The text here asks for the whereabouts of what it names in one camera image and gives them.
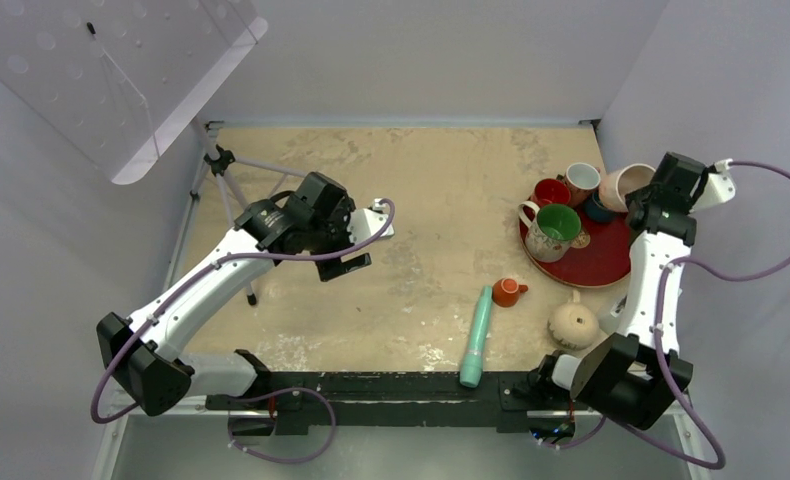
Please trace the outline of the large white cat mug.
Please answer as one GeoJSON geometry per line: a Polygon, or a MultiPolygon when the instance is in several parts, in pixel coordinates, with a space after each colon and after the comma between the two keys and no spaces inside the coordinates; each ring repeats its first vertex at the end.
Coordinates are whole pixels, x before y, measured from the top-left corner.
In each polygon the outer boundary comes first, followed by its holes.
{"type": "Polygon", "coordinates": [[[582,230],[578,213],[564,204],[539,206],[532,201],[518,205],[519,220],[527,227],[524,244],[539,262],[559,261],[582,230]]]}

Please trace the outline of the teal pen tube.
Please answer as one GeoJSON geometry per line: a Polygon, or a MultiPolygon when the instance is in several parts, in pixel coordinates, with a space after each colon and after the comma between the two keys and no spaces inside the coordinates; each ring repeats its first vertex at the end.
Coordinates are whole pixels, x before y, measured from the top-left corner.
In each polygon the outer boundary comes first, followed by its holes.
{"type": "Polygon", "coordinates": [[[483,356],[491,322],[492,288],[484,286],[478,297],[466,349],[459,370],[459,382],[467,388],[476,388],[483,374],[483,356]]]}

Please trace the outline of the pink white mug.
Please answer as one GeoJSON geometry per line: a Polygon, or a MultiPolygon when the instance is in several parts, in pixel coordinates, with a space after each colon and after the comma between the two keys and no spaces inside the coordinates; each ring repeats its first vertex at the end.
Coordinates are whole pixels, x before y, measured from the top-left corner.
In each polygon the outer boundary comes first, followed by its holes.
{"type": "Polygon", "coordinates": [[[598,190],[601,204],[613,212],[627,212],[625,197],[647,186],[654,174],[655,168],[647,164],[632,164],[607,174],[598,190]]]}

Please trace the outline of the red glossy mug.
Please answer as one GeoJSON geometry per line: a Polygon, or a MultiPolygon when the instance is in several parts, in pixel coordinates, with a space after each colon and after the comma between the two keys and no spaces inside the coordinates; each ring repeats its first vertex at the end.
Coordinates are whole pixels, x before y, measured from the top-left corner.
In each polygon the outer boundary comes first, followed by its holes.
{"type": "Polygon", "coordinates": [[[563,181],[545,178],[535,184],[529,200],[539,207],[549,204],[568,206],[571,200],[571,192],[563,181]]]}

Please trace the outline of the pink brown mug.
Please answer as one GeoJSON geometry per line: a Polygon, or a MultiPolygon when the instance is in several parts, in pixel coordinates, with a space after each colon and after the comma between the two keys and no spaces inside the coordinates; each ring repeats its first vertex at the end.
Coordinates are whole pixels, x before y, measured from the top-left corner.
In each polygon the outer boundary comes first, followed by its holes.
{"type": "Polygon", "coordinates": [[[588,163],[573,163],[567,167],[563,175],[563,183],[570,192],[568,205],[577,208],[599,188],[601,172],[588,163]]]}

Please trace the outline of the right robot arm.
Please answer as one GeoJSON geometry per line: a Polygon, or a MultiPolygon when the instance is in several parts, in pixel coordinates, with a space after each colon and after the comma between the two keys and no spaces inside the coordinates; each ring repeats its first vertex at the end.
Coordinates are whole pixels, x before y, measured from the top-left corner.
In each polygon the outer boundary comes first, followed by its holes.
{"type": "Polygon", "coordinates": [[[688,387],[693,366],[679,357],[676,310],[682,266],[697,222],[691,211],[709,169],[668,152],[651,182],[629,193],[630,284],[616,332],[583,358],[556,351],[531,380],[535,399],[555,407],[569,396],[608,418],[650,428],[688,387]]]}

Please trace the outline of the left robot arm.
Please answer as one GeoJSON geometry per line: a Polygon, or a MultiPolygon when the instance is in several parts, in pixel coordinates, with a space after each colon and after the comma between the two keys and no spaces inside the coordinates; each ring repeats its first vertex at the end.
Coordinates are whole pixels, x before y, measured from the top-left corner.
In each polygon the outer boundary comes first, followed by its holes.
{"type": "Polygon", "coordinates": [[[239,291],[282,263],[312,262],[322,282],[371,263],[365,247],[393,235],[394,203],[386,198],[359,208],[345,187],[319,172],[294,190],[249,204],[217,246],[148,305],[96,326],[104,372],[93,393],[91,418],[100,412],[109,381],[149,416],[192,396],[224,395],[243,408],[268,399],[265,366],[253,355],[187,355],[195,334],[239,291]]]}

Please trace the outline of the blue mug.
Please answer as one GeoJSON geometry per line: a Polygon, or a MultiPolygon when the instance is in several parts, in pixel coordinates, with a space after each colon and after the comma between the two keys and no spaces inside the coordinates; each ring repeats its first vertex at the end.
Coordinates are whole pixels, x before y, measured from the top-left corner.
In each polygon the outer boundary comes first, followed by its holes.
{"type": "Polygon", "coordinates": [[[584,212],[591,221],[599,224],[608,224],[617,215],[615,211],[610,210],[601,202],[598,193],[593,193],[585,201],[584,212]]]}

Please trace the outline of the small orange cup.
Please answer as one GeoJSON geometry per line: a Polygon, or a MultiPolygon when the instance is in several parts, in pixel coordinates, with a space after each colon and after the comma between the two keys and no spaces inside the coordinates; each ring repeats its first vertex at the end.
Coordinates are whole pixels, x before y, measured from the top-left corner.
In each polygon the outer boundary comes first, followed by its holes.
{"type": "Polygon", "coordinates": [[[529,290],[529,286],[517,280],[505,277],[496,281],[491,287],[491,298],[495,305],[502,308],[511,308],[516,305],[522,294],[529,290]]]}

